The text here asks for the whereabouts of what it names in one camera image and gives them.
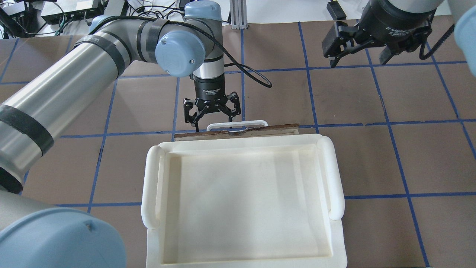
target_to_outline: black cable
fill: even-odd
[[[162,14],[162,12],[160,11],[155,11],[155,15],[157,16],[157,19],[163,19],[164,18],[164,14]]]
[[[426,60],[429,57],[433,56],[435,52],[441,47],[441,45],[448,39],[448,37],[451,36],[451,34],[455,31],[455,25],[451,25],[451,27],[443,34],[443,36],[436,42],[434,47],[430,49],[430,51],[425,55],[425,44],[422,44],[420,47],[420,59],[421,60]]]
[[[207,33],[206,31],[200,29],[199,27],[195,26],[195,25],[192,25],[192,24],[188,24],[186,22],[180,22],[180,21],[169,21],[169,24],[175,24],[175,25],[181,25],[181,26],[185,26],[185,27],[188,27],[188,28],[191,28],[191,29],[194,29],[196,31],[198,31],[199,33],[205,35],[208,39],[212,40],[213,43],[218,46],[222,51],[223,53],[230,58],[230,60],[233,62],[233,64],[235,66],[238,67],[238,69],[240,69],[244,74],[246,74],[249,78],[253,79],[254,81],[256,81],[257,83],[259,83],[260,85],[262,86],[265,86],[265,87],[268,87],[268,88],[271,88],[273,86],[273,84],[267,79],[265,78],[265,81],[266,83],[260,81],[258,78],[256,78],[255,76],[253,76],[252,74],[250,74],[247,70],[245,70],[245,68],[243,68],[244,65],[242,65],[241,63],[238,63],[237,60],[235,60],[235,58],[233,58],[233,56],[231,56],[231,54],[223,47],[222,44],[220,44],[220,42],[218,42],[218,40],[216,40],[213,36],[211,36],[209,33]],[[259,73],[258,71],[256,70],[252,70],[251,68],[247,67],[248,69],[250,69],[252,72],[255,72],[255,73]]]
[[[134,15],[136,12],[138,12],[140,9],[144,9],[144,8],[147,8],[147,7],[151,7],[151,8],[153,8],[153,7],[154,7],[154,8],[164,8],[164,10],[163,10],[162,12],[164,12],[164,11],[166,11],[166,10],[168,10],[168,9],[170,9],[170,10],[178,10],[178,11],[183,11],[183,10],[182,10],[182,9],[180,9],[180,8],[173,8],[173,7],[171,7],[171,6],[172,6],[172,5],[170,5],[170,7],[166,7],[166,6],[157,6],[157,5],[150,5],[150,6],[149,6],[149,5],[147,5],[147,6],[140,6],[140,7],[136,8],[136,9],[134,9],[134,11],[133,11],[133,12],[130,14],[130,16],[133,16],[133,15]]]
[[[84,12],[84,21],[86,22],[88,26],[91,26],[92,22],[86,19],[87,14],[88,14],[88,11]]]
[[[268,84],[272,85],[271,81],[266,76],[264,76],[262,73],[256,71],[255,69],[253,69],[253,68],[251,68],[247,65],[244,65],[244,64],[241,64],[241,63],[238,63],[238,65],[243,67],[243,68],[249,69],[250,71],[254,72],[255,74],[259,75],[261,78],[263,78]],[[234,63],[227,63],[227,64],[225,64],[225,67],[237,66],[239,68],[238,65],[236,65]]]
[[[27,32],[27,31],[25,31],[25,33],[31,34],[31,35],[42,35],[42,34],[56,33],[56,31],[39,33],[39,31],[41,31],[41,29],[43,29],[43,27],[45,27],[45,25],[46,25],[46,22],[40,28],[38,28],[38,31],[36,31],[36,33],[31,33],[31,32]]]
[[[184,16],[184,14],[180,11],[177,11],[177,10],[172,10],[171,12],[167,13],[167,15],[165,15],[165,18],[168,20],[169,19],[169,16],[172,15],[173,13],[178,13],[180,14],[182,17]]]

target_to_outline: blue tape line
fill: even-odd
[[[411,197],[445,197],[445,196],[476,196],[476,192],[448,192],[448,193],[421,193],[410,194]],[[345,200],[358,200],[358,199],[387,199],[387,198],[407,198],[406,194],[394,194],[394,195],[362,195],[362,196],[345,196]],[[91,207],[95,206],[140,206],[141,202],[119,202],[119,203],[79,203],[79,204],[56,204],[60,207]]]
[[[364,126],[364,124],[320,124],[319,127],[345,127],[345,126]]]
[[[430,49],[430,45],[428,43],[426,43],[426,47],[428,49]],[[441,73],[440,67],[438,66],[438,63],[436,62],[436,59],[435,59],[434,55],[431,55],[431,59],[433,61],[433,64],[435,65],[436,71],[438,72],[438,76],[440,77],[441,83],[442,83],[442,85],[445,89],[445,92],[448,96],[448,99],[451,103],[451,106],[453,107],[453,111],[456,114],[456,118],[458,119],[458,122],[461,124],[461,127],[463,128],[463,133],[465,134],[465,137],[466,137],[466,140],[468,142],[469,148],[471,149],[471,152],[473,153],[473,157],[476,159],[476,150],[475,150],[475,147],[473,145],[473,142],[471,141],[471,137],[469,136],[469,133],[468,133],[468,130],[466,129],[465,124],[461,120],[461,117],[460,117],[459,112],[458,112],[458,108],[456,107],[455,101],[453,100],[453,97],[451,96],[451,93],[448,89],[445,78],[443,77],[443,74]]]
[[[412,197],[476,196],[476,192],[429,193],[429,194],[410,194],[410,195]]]
[[[124,203],[95,203],[91,206],[140,206],[142,202],[124,202]]]
[[[438,65],[440,64],[462,64],[462,63],[468,63],[467,61],[456,61],[456,62],[437,62]]]
[[[5,68],[3,68],[3,71],[0,75],[0,82],[3,81],[3,77],[5,76],[5,73],[7,72],[8,65],[10,64],[10,61],[13,57],[13,53],[15,52],[15,49],[17,48],[18,41],[19,41],[19,39],[17,38],[15,40],[15,44],[13,45],[13,48],[11,49],[10,56],[8,57],[7,63],[5,64]]]
[[[426,43],[426,47],[427,47],[428,49],[431,49],[431,48],[430,48],[430,45],[428,44],[428,42]],[[446,94],[447,94],[447,96],[448,96],[448,99],[449,99],[449,101],[450,101],[450,103],[451,103],[451,107],[453,107],[453,111],[454,111],[455,114],[456,114],[456,118],[459,119],[459,113],[458,113],[458,109],[456,108],[455,101],[454,101],[453,98],[451,97],[451,94],[450,94],[450,92],[449,92],[449,90],[448,90],[448,87],[447,87],[447,85],[446,85],[445,79],[443,78],[443,75],[441,74],[440,68],[438,67],[438,64],[436,63],[435,57],[434,57],[433,55],[431,55],[431,59],[432,59],[432,61],[433,61],[431,64],[435,66],[436,72],[438,72],[438,76],[440,77],[441,83],[443,84],[443,87],[444,87],[444,89],[445,89],[445,92],[446,92]]]
[[[30,171],[27,171],[27,172],[25,173],[25,175],[23,176],[23,186],[25,186],[25,184],[27,183],[28,173],[29,173],[29,172],[30,172]]]
[[[304,34],[302,33],[301,22],[297,22],[297,27],[299,28],[299,35],[301,36],[301,45],[302,51],[304,53],[304,63],[306,64],[306,75],[307,75],[307,87],[309,88],[309,97],[311,99],[311,109],[312,109],[312,117],[314,119],[314,125],[316,126],[316,133],[319,133],[319,125],[317,122],[317,113],[316,113],[316,105],[314,104],[314,94],[312,93],[312,82],[311,82],[311,73],[309,71],[309,61],[307,59],[307,51],[306,51],[306,44],[304,42]]]
[[[100,206],[140,206],[142,202],[94,203],[94,204],[55,204],[59,207],[100,207]]]
[[[27,81],[21,81],[21,82],[3,82],[0,83],[0,85],[23,85],[23,84],[28,84],[29,82]]]
[[[98,138],[103,137],[104,134],[89,134],[89,135],[63,135],[63,139],[78,139],[78,138]]]
[[[240,46],[241,46],[241,64],[245,64],[245,34],[240,29]],[[246,121],[246,94],[245,94],[245,74],[241,73],[241,121]]]
[[[65,55],[68,54],[69,49],[71,48],[71,42],[73,42],[73,35],[69,37],[68,46],[66,47],[66,52],[64,52]]]
[[[384,109],[385,121],[387,123],[388,132],[390,134],[390,139],[392,141],[393,149],[394,149],[394,152],[395,152],[395,157],[397,158],[398,168],[400,170],[400,175],[402,177],[403,187],[405,189],[405,193],[406,193],[406,196],[407,196],[408,206],[410,208],[410,213],[411,213],[412,219],[413,219],[413,225],[415,226],[416,236],[418,238],[418,243],[420,244],[420,250],[421,250],[423,260],[425,262],[426,267],[429,267],[430,264],[428,262],[428,257],[426,255],[425,245],[423,244],[423,239],[421,237],[420,227],[418,226],[417,216],[416,216],[415,210],[413,208],[413,202],[412,202],[412,198],[410,196],[410,191],[408,189],[407,179],[405,178],[405,173],[403,171],[403,166],[402,166],[402,162],[401,162],[401,159],[400,159],[400,154],[398,153],[397,143],[396,143],[395,137],[393,135],[390,120],[388,119],[388,113],[387,113],[387,109],[385,108],[385,102],[384,102],[384,99],[382,97],[382,92],[380,90],[380,86],[378,84],[377,75],[375,73],[375,69],[374,69],[374,66],[372,64],[372,59],[370,58],[370,54],[368,53],[368,49],[365,49],[365,52],[367,54],[368,63],[370,64],[370,70],[372,71],[372,76],[374,78],[375,87],[377,88],[378,96],[380,97],[380,101],[382,102],[382,107]]]
[[[462,119],[462,120],[434,120],[434,121],[407,121],[407,122],[377,122],[369,124],[361,123],[348,123],[348,124],[319,124],[317,127],[350,127],[350,126],[378,126],[378,125],[405,125],[405,124],[446,124],[446,123],[459,123],[459,122],[476,122],[476,119]],[[300,128],[315,128],[316,125],[300,125]],[[189,130],[166,130],[166,131],[145,131],[145,132],[118,132],[118,133],[107,133],[107,134],[89,134],[89,135],[63,135],[61,138],[64,139],[79,139],[79,138],[97,138],[103,136],[131,136],[131,135],[155,135],[155,134],[178,134],[178,133],[191,133],[195,132],[194,129]]]
[[[433,63],[431,63],[431,62],[387,63],[385,65],[374,65],[373,67],[421,66],[421,65],[433,65]]]
[[[143,131],[143,132],[118,132],[108,133],[106,136],[133,136],[133,135],[155,135],[155,134],[172,134],[172,131]]]
[[[59,207],[89,207],[89,204],[55,204]]]
[[[179,106],[179,90],[180,90],[180,78],[177,77],[177,86],[175,88],[174,124],[172,126],[172,141],[175,141],[174,134],[177,128],[177,109]]]
[[[407,195],[369,195],[369,196],[345,196],[345,200],[354,199],[383,199],[383,198],[406,198]]]
[[[94,173],[94,179],[92,182],[91,195],[89,196],[88,213],[91,212],[91,204],[92,204],[92,200],[94,199],[94,192],[96,191],[96,183],[98,181],[99,167],[101,166],[102,153],[104,151],[104,146],[106,145],[106,137],[108,133],[109,120],[111,118],[112,105],[114,104],[114,97],[116,95],[117,85],[118,85],[118,80],[114,81],[114,87],[112,88],[111,101],[109,103],[109,109],[108,109],[108,116],[106,117],[106,123],[104,125],[104,135],[102,137],[101,149],[99,150],[99,155],[98,155],[98,163],[96,164],[96,171]]]

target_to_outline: tray handle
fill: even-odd
[[[209,124],[207,127],[207,132],[214,128],[225,128],[233,126],[245,126],[245,125],[262,125],[268,126],[268,123],[264,120],[252,120],[252,121],[240,121],[240,122],[227,122],[227,123],[213,123]]]
[[[148,229],[157,229],[160,224],[156,207],[159,179],[164,177],[164,157],[164,149],[158,145],[150,148],[147,153],[140,212],[142,222]]]
[[[324,155],[325,180],[330,200],[329,218],[331,220],[340,220],[344,215],[345,200],[337,165],[336,151],[330,138],[325,136],[319,139],[317,147],[323,151]]]

